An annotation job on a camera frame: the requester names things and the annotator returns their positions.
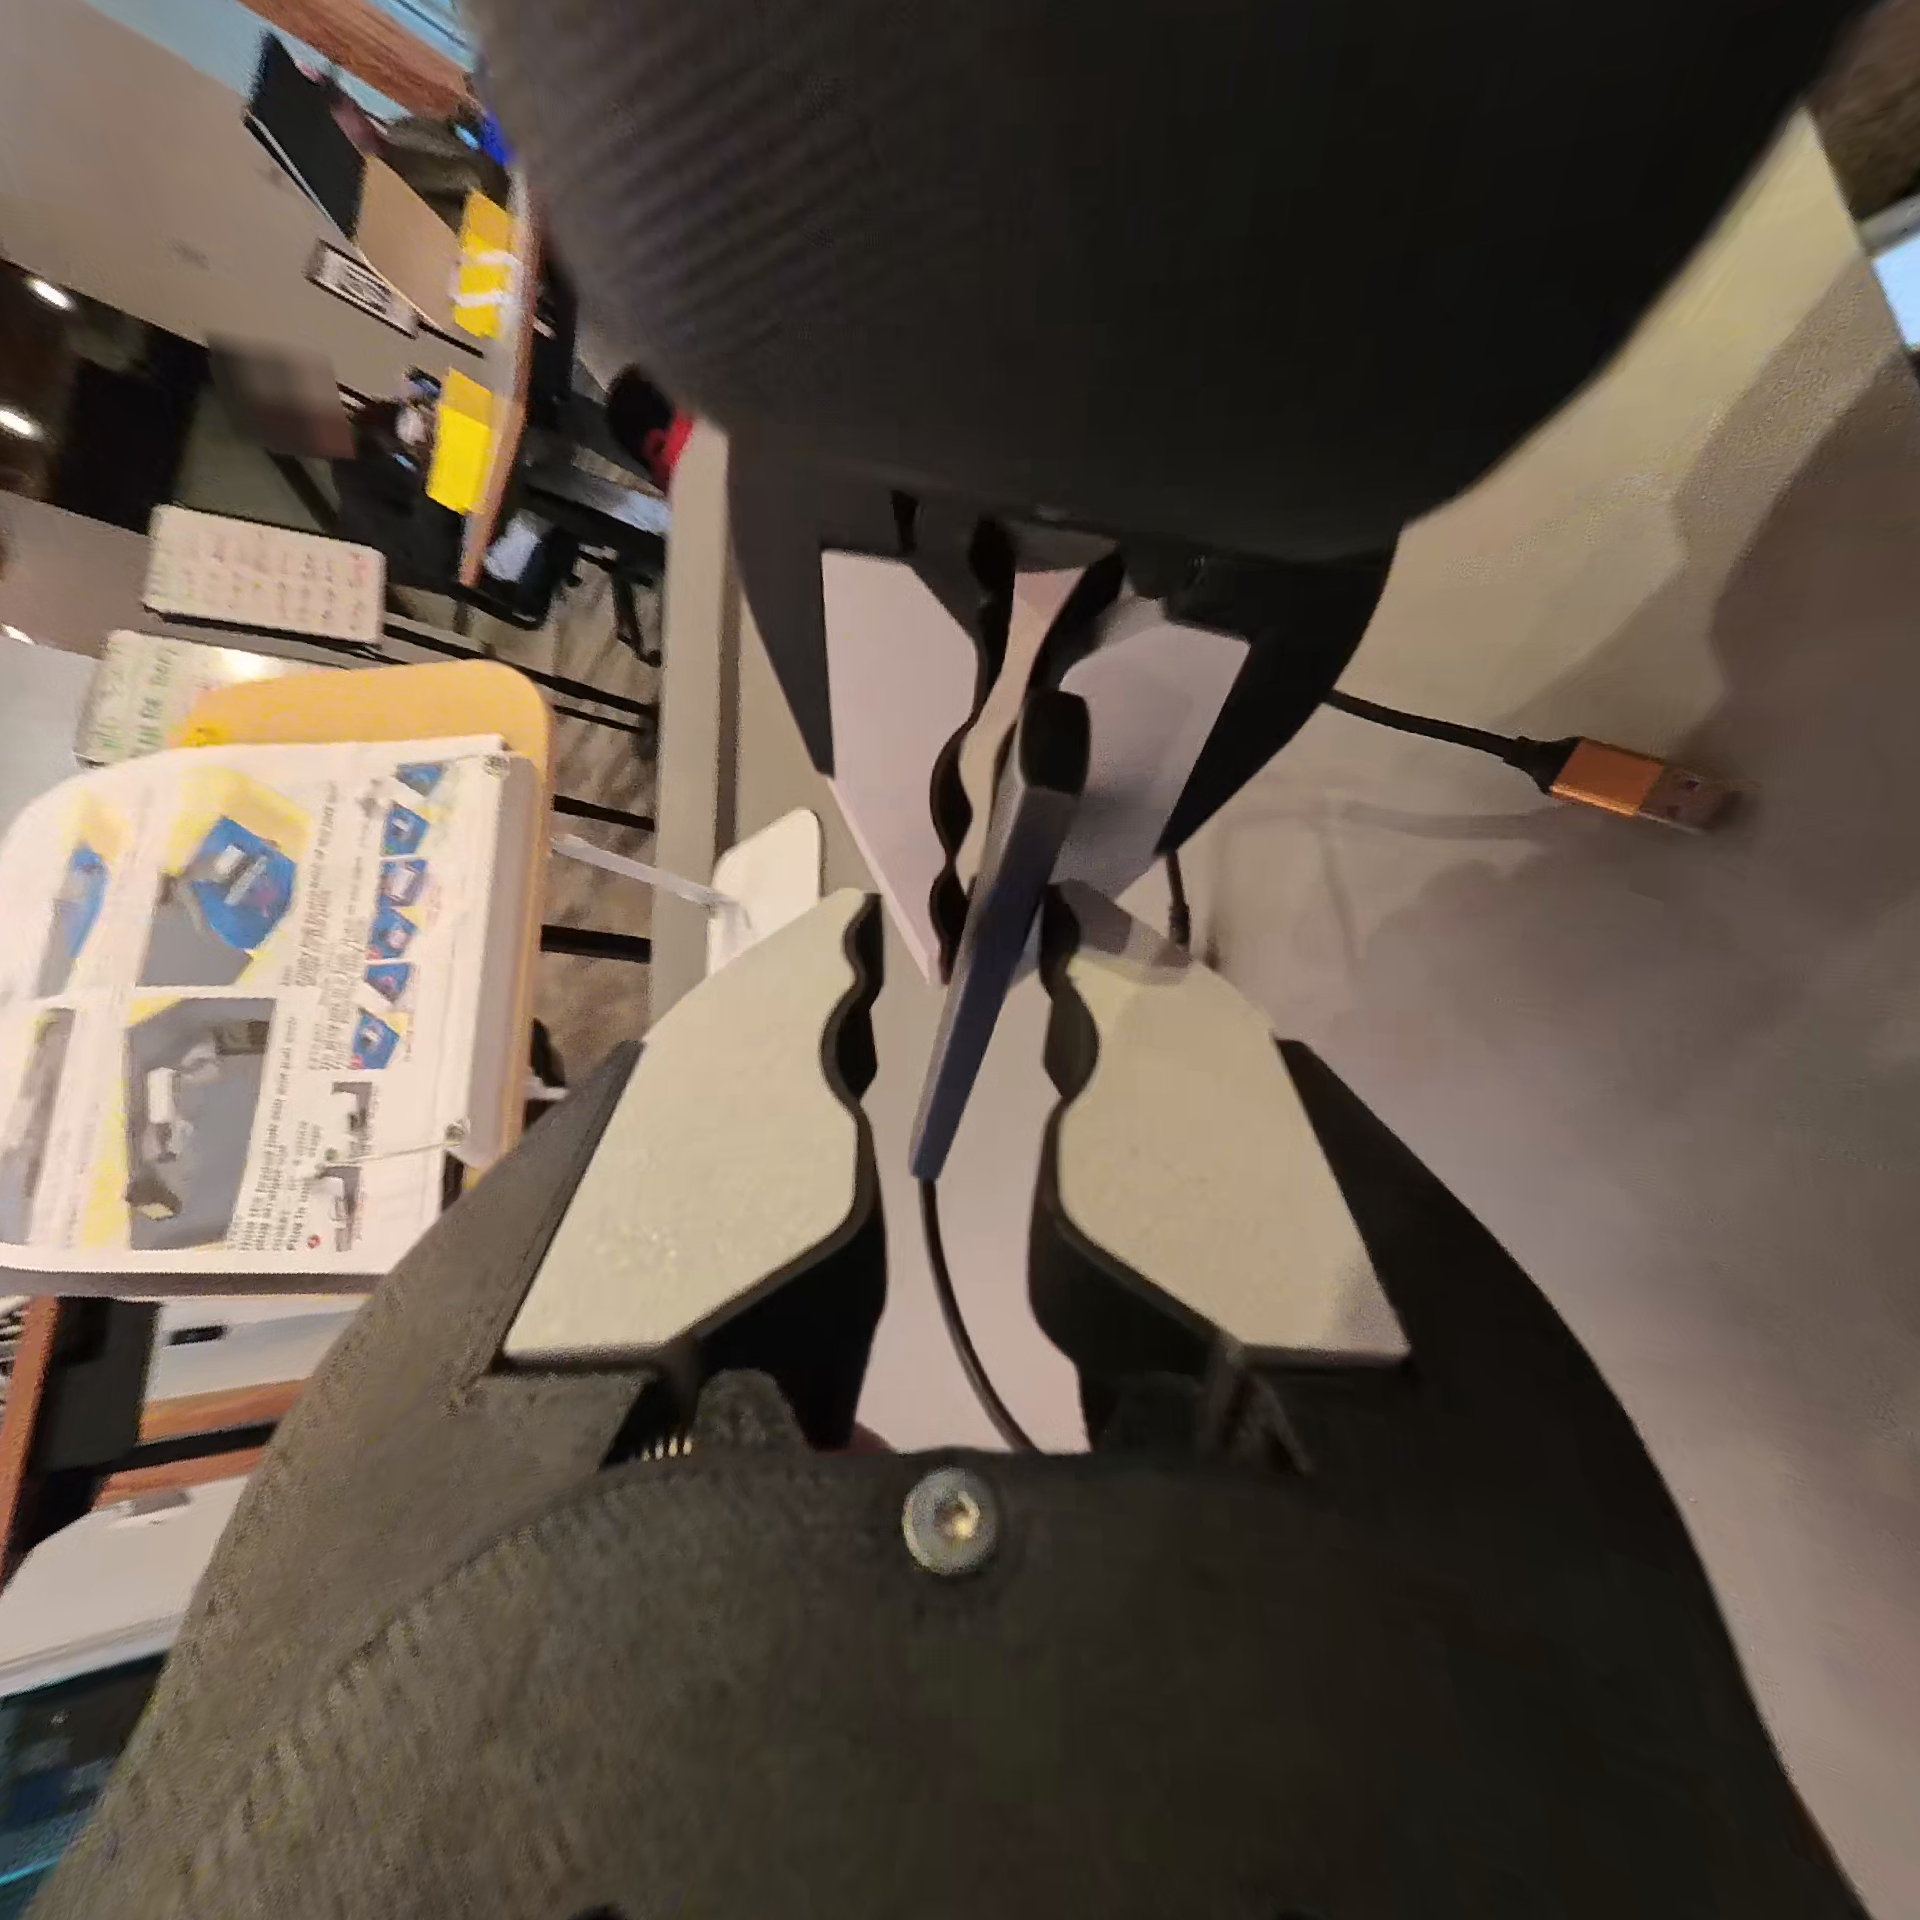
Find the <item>whiteboard with writing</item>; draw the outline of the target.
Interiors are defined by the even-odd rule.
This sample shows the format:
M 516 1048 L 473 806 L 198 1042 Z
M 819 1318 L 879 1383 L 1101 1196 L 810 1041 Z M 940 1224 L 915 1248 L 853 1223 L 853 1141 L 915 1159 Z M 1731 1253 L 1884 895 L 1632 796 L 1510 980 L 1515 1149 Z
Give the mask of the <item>whiteboard with writing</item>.
M 170 623 L 372 646 L 386 584 L 369 544 L 168 503 L 151 518 L 141 605 Z
M 108 632 L 76 723 L 74 761 L 92 768 L 153 756 L 206 695 L 289 671 L 287 661 L 240 646 Z

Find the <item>printed instruction sheet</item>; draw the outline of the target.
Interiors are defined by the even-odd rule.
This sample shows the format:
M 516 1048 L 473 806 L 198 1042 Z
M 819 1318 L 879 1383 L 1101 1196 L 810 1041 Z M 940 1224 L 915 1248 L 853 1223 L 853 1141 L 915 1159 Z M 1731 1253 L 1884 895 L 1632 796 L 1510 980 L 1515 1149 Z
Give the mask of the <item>printed instruction sheet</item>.
M 367 1290 L 510 1151 L 535 764 L 493 734 L 167 750 L 5 833 L 23 1290 Z

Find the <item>black cable orange plug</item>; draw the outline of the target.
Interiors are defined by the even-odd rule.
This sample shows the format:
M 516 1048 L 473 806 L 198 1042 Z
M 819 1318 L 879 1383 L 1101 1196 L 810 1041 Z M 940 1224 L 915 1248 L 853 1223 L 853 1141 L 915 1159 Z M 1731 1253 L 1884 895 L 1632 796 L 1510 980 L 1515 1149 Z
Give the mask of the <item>black cable orange plug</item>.
M 1588 734 L 1494 733 L 1343 690 L 1332 690 L 1323 706 L 1380 730 L 1496 761 L 1554 804 L 1697 834 L 1733 820 L 1740 806 L 1740 792 L 1728 780 Z

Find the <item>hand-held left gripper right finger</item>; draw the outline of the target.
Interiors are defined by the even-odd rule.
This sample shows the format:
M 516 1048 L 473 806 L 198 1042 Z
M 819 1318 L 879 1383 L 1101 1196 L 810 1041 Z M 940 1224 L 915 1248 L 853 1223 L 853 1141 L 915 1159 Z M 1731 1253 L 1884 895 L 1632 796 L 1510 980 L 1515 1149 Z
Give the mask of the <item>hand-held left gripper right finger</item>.
M 1405 1367 L 1412 1342 L 1285 1047 L 1169 946 L 1042 966 L 1045 1123 L 1028 1300 L 1087 1440 L 1167 1392 L 1231 1410 L 1265 1373 Z

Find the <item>wooden workbench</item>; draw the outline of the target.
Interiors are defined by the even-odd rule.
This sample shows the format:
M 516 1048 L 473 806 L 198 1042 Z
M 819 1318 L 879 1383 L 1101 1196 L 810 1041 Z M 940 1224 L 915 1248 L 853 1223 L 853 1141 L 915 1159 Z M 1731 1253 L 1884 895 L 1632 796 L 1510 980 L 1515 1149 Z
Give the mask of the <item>wooden workbench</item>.
M 325 235 L 308 259 L 308 282 L 367 321 L 394 333 L 407 367 L 425 373 L 441 450 L 430 456 L 428 497 L 458 515 L 458 584 L 481 584 L 493 542 L 510 518 L 510 492 L 532 411 L 532 364 L 540 329 L 543 228 L 525 175 L 509 176 L 504 204 L 522 224 L 522 295 L 498 339 L 478 343 L 453 322 L 456 224 L 444 224 L 397 169 L 376 156 L 359 165 L 357 215 L 347 233 Z

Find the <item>hub cable grey plug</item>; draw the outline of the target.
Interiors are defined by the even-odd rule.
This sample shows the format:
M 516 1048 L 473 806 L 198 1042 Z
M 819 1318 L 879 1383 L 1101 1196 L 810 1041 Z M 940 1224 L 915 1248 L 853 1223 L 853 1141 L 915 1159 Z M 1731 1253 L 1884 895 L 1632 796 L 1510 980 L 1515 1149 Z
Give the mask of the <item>hub cable grey plug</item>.
M 948 1261 L 948 1236 L 945 1230 L 940 1188 L 934 1181 L 917 1179 L 918 1215 L 925 1238 L 925 1261 L 933 1284 L 934 1303 L 951 1345 L 951 1350 L 972 1392 L 972 1402 L 986 1417 L 1001 1443 L 1017 1454 L 1045 1453 L 1039 1440 L 1021 1424 L 1011 1405 L 997 1389 L 997 1381 L 984 1365 L 978 1345 L 968 1327 L 963 1303 Z

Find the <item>dark USB hub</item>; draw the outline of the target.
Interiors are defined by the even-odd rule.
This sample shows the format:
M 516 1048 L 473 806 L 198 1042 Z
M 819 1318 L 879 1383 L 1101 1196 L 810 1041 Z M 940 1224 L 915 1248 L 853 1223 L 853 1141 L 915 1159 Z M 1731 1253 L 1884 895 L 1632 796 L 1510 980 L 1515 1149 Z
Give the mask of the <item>dark USB hub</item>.
M 915 1118 L 908 1169 L 934 1184 L 963 1128 L 999 1017 L 1083 804 L 1093 761 L 1087 702 L 1034 690 L 1001 771 L 986 841 Z

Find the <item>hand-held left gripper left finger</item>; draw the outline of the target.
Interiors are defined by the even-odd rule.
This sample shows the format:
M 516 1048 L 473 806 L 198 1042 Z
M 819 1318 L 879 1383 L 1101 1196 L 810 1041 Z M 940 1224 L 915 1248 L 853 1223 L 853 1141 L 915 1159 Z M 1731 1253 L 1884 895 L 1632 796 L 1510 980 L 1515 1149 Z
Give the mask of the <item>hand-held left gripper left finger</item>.
M 653 1029 L 540 1256 L 501 1359 L 638 1368 L 690 1415 L 774 1381 L 807 1437 L 853 1437 L 889 1299 L 873 1125 L 877 895 L 842 888 Z

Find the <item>white stand base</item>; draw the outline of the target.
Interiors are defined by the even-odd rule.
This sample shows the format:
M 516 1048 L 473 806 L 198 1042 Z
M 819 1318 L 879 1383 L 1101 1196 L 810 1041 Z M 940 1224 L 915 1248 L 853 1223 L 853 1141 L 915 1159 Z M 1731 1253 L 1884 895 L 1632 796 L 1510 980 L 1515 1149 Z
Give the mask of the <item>white stand base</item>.
M 757 829 L 719 858 L 710 890 L 704 975 L 714 979 L 829 898 L 821 814 L 790 809 Z

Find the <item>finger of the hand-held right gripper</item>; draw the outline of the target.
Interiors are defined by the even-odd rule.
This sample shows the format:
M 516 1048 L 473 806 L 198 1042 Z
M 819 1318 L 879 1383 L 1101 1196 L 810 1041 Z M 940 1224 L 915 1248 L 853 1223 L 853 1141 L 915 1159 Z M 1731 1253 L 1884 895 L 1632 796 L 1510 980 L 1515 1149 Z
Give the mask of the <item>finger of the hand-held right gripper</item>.
M 1054 883 L 1117 900 L 1159 861 L 1250 643 L 1177 621 L 1133 589 L 1094 612 L 1087 602 L 1071 589 L 1045 637 L 1047 680 L 1088 714 L 1088 768 Z
M 925 546 L 904 558 L 822 553 L 829 786 L 927 979 L 945 972 L 934 890 L 948 851 L 934 780 L 997 674 L 993 589 L 995 572 L 972 546 Z

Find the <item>yellow plastic object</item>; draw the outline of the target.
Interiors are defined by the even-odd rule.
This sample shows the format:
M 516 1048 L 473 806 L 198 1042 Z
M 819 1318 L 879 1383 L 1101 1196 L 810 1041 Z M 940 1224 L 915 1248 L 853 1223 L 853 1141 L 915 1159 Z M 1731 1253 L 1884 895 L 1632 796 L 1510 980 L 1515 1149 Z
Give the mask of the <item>yellow plastic object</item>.
M 449 282 L 456 333 L 489 343 L 502 336 L 522 295 L 522 223 L 481 190 L 467 195 Z

